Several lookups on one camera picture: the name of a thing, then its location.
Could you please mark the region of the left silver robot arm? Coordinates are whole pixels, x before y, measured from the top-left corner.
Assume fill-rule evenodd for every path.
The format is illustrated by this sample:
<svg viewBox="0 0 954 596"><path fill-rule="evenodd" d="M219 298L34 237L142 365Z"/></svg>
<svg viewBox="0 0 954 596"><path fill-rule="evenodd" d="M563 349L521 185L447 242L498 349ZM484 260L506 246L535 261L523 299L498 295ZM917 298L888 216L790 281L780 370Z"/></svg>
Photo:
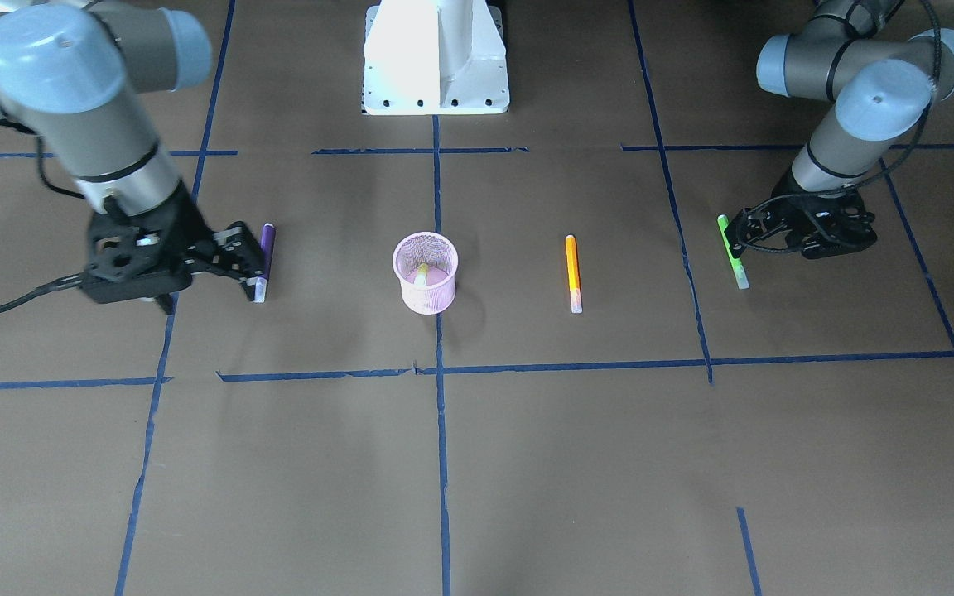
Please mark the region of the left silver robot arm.
<svg viewBox="0 0 954 596"><path fill-rule="evenodd" d="M877 242L860 187L898 139L922 132L932 107L954 94L954 30L928 12L923 33L880 41L898 8L897 1L821 1L798 33L765 42L754 69L759 86L825 99L830 108L771 196L726 225L732 257L825 259Z"/></svg>

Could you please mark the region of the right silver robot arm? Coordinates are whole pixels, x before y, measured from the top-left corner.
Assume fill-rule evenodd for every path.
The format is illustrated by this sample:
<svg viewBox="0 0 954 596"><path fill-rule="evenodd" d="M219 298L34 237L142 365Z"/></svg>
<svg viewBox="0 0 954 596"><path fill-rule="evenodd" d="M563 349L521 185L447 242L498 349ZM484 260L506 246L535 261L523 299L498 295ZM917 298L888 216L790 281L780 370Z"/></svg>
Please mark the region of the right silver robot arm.
<svg viewBox="0 0 954 596"><path fill-rule="evenodd" d="M196 274L226 276L262 303L273 230L212 230L140 95L204 82L210 39L188 12L122 1L0 2L0 126L52 151L90 204L88 256L63 276L0 305L79 288L96 303L150 300L166 315Z"/></svg>

